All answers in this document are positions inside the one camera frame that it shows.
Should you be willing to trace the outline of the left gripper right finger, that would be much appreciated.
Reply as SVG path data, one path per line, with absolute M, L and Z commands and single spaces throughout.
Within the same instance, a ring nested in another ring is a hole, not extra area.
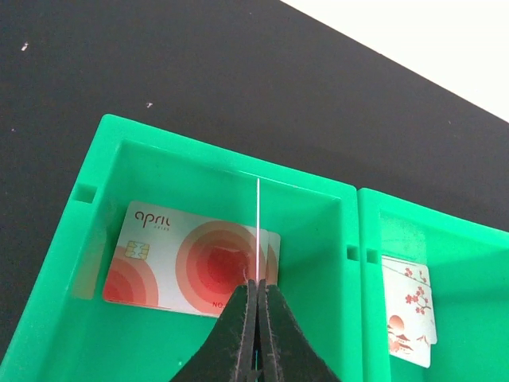
M 315 353 L 279 288 L 258 285 L 258 370 L 260 381 L 338 381 Z

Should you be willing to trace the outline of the green bin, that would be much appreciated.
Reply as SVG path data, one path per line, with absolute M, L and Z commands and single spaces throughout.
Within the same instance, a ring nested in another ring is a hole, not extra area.
M 1 365 L 4 381 L 167 381 L 213 318 L 106 302 L 126 209 L 143 201 L 276 232 L 278 285 L 314 350 L 363 378 L 355 187 L 102 117 Z
M 363 378 L 505 381 L 508 234 L 372 189 L 358 192 Z M 429 268 L 437 325 L 431 364 L 389 353 L 381 258 Z

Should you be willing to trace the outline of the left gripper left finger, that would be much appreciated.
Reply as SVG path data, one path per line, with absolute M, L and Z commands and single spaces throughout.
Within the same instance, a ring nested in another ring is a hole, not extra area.
M 235 288 L 205 342 L 173 381 L 256 381 L 258 288 Z

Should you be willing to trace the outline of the red circle april card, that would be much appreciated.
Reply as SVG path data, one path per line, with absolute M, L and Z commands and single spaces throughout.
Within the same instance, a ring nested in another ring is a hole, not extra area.
M 255 282 L 259 284 L 261 274 L 261 232 L 260 232 L 260 178 L 256 180 L 256 260 L 255 260 Z

